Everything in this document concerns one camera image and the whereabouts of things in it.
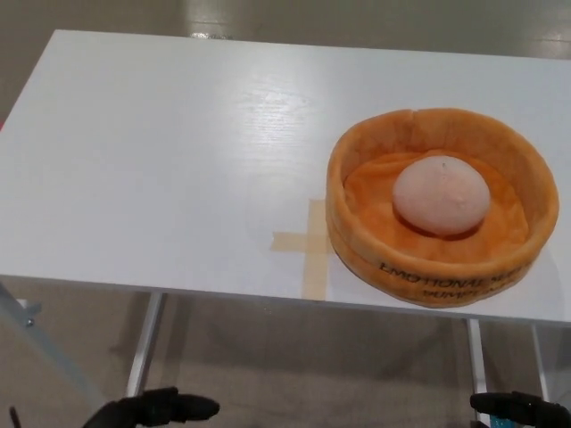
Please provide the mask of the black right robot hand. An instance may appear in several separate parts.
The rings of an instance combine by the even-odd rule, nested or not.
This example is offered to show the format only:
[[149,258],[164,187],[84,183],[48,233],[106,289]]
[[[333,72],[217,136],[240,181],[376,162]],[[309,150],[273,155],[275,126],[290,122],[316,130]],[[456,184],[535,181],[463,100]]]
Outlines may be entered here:
[[523,392],[483,392],[470,397],[476,427],[570,428],[570,411]]

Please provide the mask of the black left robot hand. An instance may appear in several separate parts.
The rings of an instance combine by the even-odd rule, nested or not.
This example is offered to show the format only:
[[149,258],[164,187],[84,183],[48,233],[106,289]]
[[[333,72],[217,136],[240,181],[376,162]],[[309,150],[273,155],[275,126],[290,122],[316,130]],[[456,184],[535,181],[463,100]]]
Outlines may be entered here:
[[176,387],[143,392],[110,401],[85,423],[87,428],[162,427],[170,423],[202,422],[219,413],[214,399],[181,394]]

